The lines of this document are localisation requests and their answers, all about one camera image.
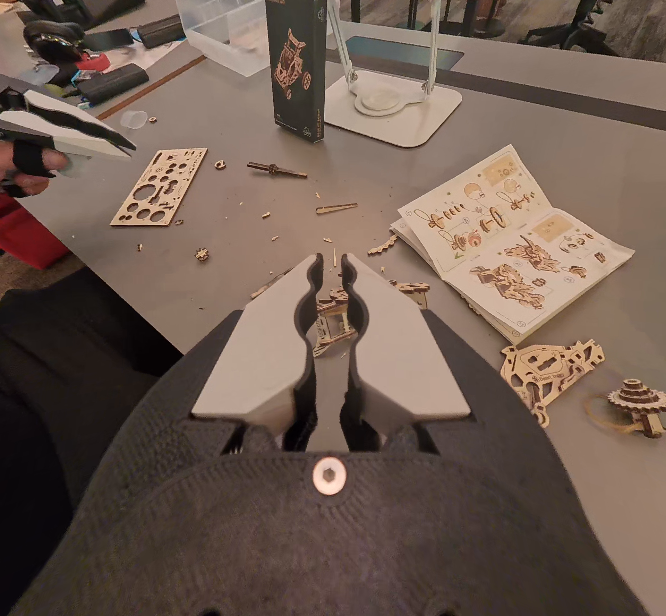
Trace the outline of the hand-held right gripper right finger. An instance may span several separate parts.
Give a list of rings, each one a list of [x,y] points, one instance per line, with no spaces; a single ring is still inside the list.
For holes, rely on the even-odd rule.
[[[471,408],[420,307],[353,254],[341,260],[356,337],[340,426],[349,450],[424,423],[465,420]]]

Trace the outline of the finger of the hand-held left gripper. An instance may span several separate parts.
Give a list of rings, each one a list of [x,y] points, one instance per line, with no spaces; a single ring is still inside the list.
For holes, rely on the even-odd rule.
[[[77,129],[86,135],[101,137],[123,147],[127,152],[136,151],[136,145],[117,130],[106,126],[88,112],[52,96],[34,90],[23,92],[26,112],[43,117],[51,124]]]
[[[107,159],[129,159],[131,154],[111,141],[58,126],[26,111],[1,112],[1,135],[8,140],[21,140],[64,154],[100,156]]]

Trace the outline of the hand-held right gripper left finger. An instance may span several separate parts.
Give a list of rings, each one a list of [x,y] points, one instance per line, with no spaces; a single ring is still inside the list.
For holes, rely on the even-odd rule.
[[[287,451],[304,451],[318,423],[313,348],[320,253],[275,279],[241,312],[192,408],[198,419],[264,426]]]

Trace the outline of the wooden parts sheet round holes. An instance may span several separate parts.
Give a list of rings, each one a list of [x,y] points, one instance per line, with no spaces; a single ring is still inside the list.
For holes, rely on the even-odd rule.
[[[207,153],[205,147],[157,151],[110,226],[169,226]]]

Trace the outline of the wooden model frame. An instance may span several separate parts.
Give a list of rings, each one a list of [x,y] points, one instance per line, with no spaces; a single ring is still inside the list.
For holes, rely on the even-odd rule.
[[[543,429],[549,425],[547,406],[605,361],[603,348],[593,339],[571,346],[511,345],[502,354],[500,376]]]

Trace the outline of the dark model kit box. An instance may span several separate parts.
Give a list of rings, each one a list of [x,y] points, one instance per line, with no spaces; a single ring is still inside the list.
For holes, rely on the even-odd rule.
[[[275,123],[324,137],[327,0],[265,0]]]

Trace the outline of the person's left hand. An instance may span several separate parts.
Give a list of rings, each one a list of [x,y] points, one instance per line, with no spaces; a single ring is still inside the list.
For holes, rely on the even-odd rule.
[[[44,192],[55,172],[63,171],[70,160],[50,148],[23,140],[1,142],[1,194],[13,198]]]

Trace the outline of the black red headphones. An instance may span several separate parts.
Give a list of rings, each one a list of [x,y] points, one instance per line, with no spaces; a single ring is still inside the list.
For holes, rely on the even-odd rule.
[[[23,28],[23,38],[33,52],[49,63],[76,62],[83,57],[85,30],[74,22],[29,22]]]

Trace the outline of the notched wooden strip scrap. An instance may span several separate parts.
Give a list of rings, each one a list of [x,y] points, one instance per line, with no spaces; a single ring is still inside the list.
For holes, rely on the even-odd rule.
[[[286,271],[283,271],[282,273],[276,275],[273,277],[271,280],[269,280],[266,284],[264,284],[262,287],[260,287],[257,291],[252,293],[250,295],[251,300],[255,300],[258,296],[262,295],[265,291],[270,289],[272,286],[274,286],[279,280],[283,279],[287,274],[291,272],[292,268],[287,269]]]

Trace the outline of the red plastic canister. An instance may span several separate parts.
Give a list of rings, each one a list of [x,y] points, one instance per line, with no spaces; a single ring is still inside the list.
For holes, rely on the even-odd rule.
[[[1,251],[43,271],[71,251],[14,198],[1,195]]]

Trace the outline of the black pouch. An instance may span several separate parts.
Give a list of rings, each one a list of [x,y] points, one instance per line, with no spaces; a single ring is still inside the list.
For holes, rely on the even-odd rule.
[[[186,38],[179,14],[144,24],[137,28],[137,35],[146,49],[154,49]]]

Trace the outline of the clear plastic bin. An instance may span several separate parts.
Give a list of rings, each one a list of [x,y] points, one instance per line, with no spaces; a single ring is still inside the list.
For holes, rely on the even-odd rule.
[[[189,44],[250,77],[270,65],[265,0],[176,0]]]

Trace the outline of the person's black clothing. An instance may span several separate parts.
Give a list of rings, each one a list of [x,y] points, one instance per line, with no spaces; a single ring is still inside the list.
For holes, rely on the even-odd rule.
[[[1,300],[1,614],[54,553],[106,449],[182,354],[89,268]]]

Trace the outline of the wooden gear assembly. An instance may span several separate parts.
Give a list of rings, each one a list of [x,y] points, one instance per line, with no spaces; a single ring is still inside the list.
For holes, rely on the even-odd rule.
[[[644,385],[639,379],[625,379],[618,390],[607,395],[607,401],[631,417],[631,423],[619,428],[630,434],[639,432],[650,439],[665,435],[661,414],[665,412],[665,393]]]

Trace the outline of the long wooden frame strip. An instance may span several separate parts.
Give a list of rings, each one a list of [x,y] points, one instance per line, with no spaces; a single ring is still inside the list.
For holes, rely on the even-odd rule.
[[[308,174],[306,172],[297,172],[290,169],[282,168],[276,164],[264,164],[258,162],[247,162],[246,166],[249,169],[255,171],[265,172],[272,176],[282,176],[282,177],[294,177],[298,179],[307,179]]]

